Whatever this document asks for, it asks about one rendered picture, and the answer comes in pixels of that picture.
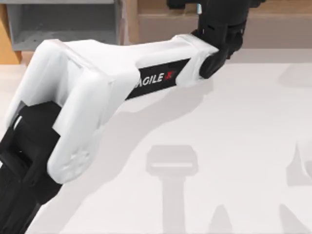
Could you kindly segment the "wooden cupboard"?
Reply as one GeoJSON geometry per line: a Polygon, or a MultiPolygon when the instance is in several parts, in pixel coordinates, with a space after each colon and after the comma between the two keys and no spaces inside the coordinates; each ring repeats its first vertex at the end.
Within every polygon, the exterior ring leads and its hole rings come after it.
{"type": "MultiPolygon", "coordinates": [[[[120,42],[138,43],[169,39],[197,27],[197,6],[171,10],[166,0],[121,0],[120,42]]],[[[8,35],[8,13],[0,3],[0,22],[8,35]]],[[[287,50],[312,60],[312,0],[266,0],[252,8],[244,34],[244,49],[287,50]]]]}

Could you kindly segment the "grey pierced drawer inside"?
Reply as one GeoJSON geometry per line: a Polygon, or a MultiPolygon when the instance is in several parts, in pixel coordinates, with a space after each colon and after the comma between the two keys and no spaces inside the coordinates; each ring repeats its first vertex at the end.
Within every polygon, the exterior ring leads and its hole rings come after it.
{"type": "Polygon", "coordinates": [[[121,0],[0,0],[12,49],[33,51],[45,39],[120,42],[121,0]]]}

